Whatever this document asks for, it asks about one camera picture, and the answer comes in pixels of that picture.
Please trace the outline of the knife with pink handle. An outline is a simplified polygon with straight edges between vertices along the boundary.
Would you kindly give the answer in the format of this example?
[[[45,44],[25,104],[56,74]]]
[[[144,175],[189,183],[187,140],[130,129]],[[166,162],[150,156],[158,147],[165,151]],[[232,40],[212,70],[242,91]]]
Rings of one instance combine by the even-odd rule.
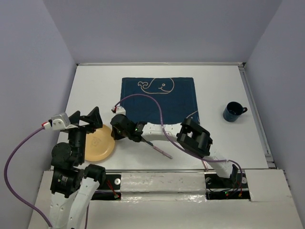
[[[156,147],[153,143],[151,142],[147,142],[147,141],[144,141],[145,144],[149,145],[151,148],[153,148],[154,150],[158,151],[159,153],[161,153],[163,156],[169,158],[169,159],[173,159],[173,157],[166,153],[165,151],[161,150],[160,148]]]

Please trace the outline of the dark blue cup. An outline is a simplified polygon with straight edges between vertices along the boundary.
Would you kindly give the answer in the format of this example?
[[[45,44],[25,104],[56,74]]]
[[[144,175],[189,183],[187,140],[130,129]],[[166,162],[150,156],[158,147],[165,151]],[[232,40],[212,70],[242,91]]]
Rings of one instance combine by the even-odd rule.
[[[248,111],[247,107],[243,107],[238,102],[229,102],[223,111],[223,118],[227,122],[235,122],[242,114]]]

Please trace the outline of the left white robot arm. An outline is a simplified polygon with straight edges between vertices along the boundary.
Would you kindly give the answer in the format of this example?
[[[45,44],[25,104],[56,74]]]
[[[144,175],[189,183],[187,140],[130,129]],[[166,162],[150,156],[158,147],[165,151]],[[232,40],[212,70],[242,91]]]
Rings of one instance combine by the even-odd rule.
[[[105,184],[105,168],[90,164],[79,169],[85,160],[86,136],[103,127],[99,108],[88,115],[76,111],[51,118],[51,127],[68,134],[67,142],[56,144],[51,151],[50,228],[78,229],[92,196]]]

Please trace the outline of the dark blue cloth placemat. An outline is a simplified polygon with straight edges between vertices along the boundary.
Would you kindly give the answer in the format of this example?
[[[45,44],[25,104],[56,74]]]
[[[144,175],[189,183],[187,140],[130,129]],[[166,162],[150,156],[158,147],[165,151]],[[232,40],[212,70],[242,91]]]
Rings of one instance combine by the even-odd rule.
[[[133,122],[177,124],[185,118],[200,123],[194,80],[178,78],[123,78],[120,106]]]

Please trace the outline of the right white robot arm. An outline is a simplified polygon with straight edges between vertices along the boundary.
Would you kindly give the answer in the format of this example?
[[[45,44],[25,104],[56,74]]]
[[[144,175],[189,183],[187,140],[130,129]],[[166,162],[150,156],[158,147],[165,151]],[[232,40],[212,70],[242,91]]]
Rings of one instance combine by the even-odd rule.
[[[145,142],[153,146],[153,141],[167,141],[175,144],[187,154],[207,162],[216,172],[220,183],[230,187],[237,181],[238,167],[212,147],[210,133],[186,118],[182,123],[159,125],[148,122],[133,122],[123,114],[115,115],[111,122],[114,140],[128,138],[134,142]]]

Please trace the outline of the yellow plate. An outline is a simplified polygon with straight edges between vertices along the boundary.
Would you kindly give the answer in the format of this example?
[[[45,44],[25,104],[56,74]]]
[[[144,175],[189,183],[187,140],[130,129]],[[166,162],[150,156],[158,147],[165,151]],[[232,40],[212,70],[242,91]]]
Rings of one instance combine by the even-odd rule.
[[[114,148],[115,141],[111,136],[112,130],[103,125],[96,129],[94,133],[87,134],[85,144],[85,160],[89,162],[98,162],[108,158]]]

